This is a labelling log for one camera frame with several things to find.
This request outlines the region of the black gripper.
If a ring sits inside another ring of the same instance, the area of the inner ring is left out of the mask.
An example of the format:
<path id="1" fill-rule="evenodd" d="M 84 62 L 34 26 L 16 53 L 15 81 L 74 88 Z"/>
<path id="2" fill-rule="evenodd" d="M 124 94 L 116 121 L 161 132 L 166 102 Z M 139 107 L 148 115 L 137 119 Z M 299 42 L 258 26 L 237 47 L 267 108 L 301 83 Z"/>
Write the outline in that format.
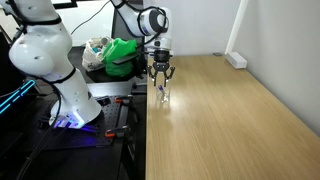
<path id="1" fill-rule="evenodd" d="M 154 87 L 157 84 L 157 75 L 159 72 L 163 72 L 164 83 L 163 86 L 167 86 L 167 82 L 173 77 L 175 68 L 169 64 L 171 54 L 167 50 L 155 50 L 153 53 L 153 64 L 147 66 L 149 76 L 152 78 Z"/>

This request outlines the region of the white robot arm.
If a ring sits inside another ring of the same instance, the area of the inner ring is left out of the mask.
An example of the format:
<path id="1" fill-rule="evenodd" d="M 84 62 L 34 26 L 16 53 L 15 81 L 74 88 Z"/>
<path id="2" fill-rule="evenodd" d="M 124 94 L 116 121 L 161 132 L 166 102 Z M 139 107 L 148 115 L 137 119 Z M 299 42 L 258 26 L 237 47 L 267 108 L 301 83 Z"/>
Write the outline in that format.
<path id="1" fill-rule="evenodd" d="M 168 8 L 150 6 L 136 10 L 127 0 L 111 2 L 132 35 L 154 37 L 147 46 L 155 55 L 171 50 Z M 80 129 L 94 120 L 101 105 L 92 97 L 81 72 L 68 60 L 72 39 L 51 0 L 0 0 L 0 5 L 26 29 L 9 50 L 13 65 L 58 89 L 61 100 L 53 106 L 49 123 Z"/>

